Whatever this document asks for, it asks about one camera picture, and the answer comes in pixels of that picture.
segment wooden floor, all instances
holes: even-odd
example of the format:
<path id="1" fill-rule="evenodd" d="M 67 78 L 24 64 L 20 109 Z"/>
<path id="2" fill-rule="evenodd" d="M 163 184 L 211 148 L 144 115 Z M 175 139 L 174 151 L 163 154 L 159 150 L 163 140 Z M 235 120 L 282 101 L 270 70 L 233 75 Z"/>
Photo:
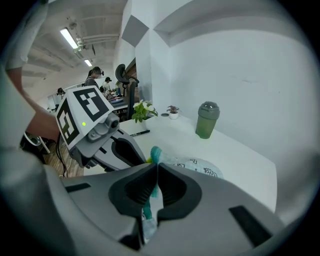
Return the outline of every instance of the wooden floor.
<path id="1" fill-rule="evenodd" d="M 45 163 L 48 166 L 51 166 L 56 169 L 57 174 L 59 176 L 62 176 L 64 173 L 64 168 L 62 163 L 60 162 L 59 158 L 56 154 L 56 144 L 50 143 L 48 145 L 48 148 L 50 150 L 50 154 L 44 154 L 43 158 L 45 160 Z M 61 156 L 65 162 L 66 168 L 68 168 L 68 176 L 65 175 L 65 177 L 76 177 L 76 176 L 83 176 L 84 175 L 84 168 L 81 168 L 76 160 L 72 159 L 69 155 L 68 149 L 66 147 L 66 144 L 63 142 L 60 145 L 60 153 Z"/>

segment ceiling pipe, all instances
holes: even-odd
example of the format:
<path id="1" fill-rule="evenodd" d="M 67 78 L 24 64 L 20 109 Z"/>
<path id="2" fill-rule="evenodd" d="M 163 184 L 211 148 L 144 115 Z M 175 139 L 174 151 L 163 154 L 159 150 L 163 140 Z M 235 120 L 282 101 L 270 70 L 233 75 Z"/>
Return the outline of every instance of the ceiling pipe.
<path id="1" fill-rule="evenodd" d="M 101 40 L 117 41 L 118 37 L 100 37 L 100 38 L 86 39 L 86 40 L 78 41 L 78 44 L 79 42 L 95 42 L 95 41 L 101 41 Z"/>
<path id="2" fill-rule="evenodd" d="M 117 41 L 115 39 L 107 39 L 107 40 L 101 40 L 101 41 L 86 41 L 83 44 L 80 44 L 79 46 L 87 46 L 87 45 L 92 45 L 92 44 L 98 44 L 98 43 L 104 43 L 104 42 L 113 42 Z"/>
<path id="3" fill-rule="evenodd" d="M 81 37 L 82 40 L 90 40 L 90 39 L 98 39 L 98 38 L 116 38 L 118 40 L 119 34 L 97 34 L 97 35 Z"/>
<path id="4" fill-rule="evenodd" d="M 92 20 L 92 19 L 105 19 L 105 18 L 119 18 L 122 17 L 122 14 L 107 14 L 100 16 L 90 16 L 81 18 L 83 21 Z"/>
<path id="5" fill-rule="evenodd" d="M 104 40 L 104 39 L 112 39 L 112 40 L 118 40 L 119 37 L 118 36 L 105 36 L 105 37 L 96 37 L 96 38 L 87 38 L 87 39 L 81 39 L 79 42 L 81 41 L 94 41 L 94 40 Z"/>

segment black marker pen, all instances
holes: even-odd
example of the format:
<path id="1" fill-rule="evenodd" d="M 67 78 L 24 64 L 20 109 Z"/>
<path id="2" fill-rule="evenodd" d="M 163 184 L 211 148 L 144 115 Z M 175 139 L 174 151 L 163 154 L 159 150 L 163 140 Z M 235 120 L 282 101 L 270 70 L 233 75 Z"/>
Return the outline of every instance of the black marker pen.
<path id="1" fill-rule="evenodd" d="M 149 132 L 150 132 L 150 130 L 144 130 L 144 131 L 142 131 L 142 132 L 138 132 L 138 133 L 135 133 L 135 134 L 131 134 L 130 136 L 131 136 L 131 137 L 135 137 L 135 136 L 138 136 L 138 135 L 147 134 L 147 133 L 149 133 Z"/>

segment ceiling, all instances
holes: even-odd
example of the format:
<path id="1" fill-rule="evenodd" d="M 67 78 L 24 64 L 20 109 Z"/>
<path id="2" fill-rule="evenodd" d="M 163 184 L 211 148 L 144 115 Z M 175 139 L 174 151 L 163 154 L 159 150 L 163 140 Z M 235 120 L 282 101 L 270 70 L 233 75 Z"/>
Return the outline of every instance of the ceiling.
<path id="1" fill-rule="evenodd" d="M 41 26 L 23 67 L 24 87 L 32 87 L 54 72 L 66 68 L 112 65 L 119 37 L 122 14 L 127 0 L 55 0 L 49 1 L 47 18 Z M 84 48 L 78 57 L 60 33 L 68 28 L 74 41 Z"/>

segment person's arm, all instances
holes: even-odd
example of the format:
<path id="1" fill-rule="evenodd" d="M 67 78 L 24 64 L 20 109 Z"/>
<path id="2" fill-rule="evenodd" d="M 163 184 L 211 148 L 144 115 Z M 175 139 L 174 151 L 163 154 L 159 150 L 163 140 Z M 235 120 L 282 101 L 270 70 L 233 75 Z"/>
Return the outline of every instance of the person's arm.
<path id="1" fill-rule="evenodd" d="M 24 91 L 22 87 L 22 67 L 9 69 L 6 73 L 16 89 L 35 110 L 35 115 L 26 131 L 32 135 L 57 141 L 60 130 L 58 128 L 56 117 L 35 103 Z"/>

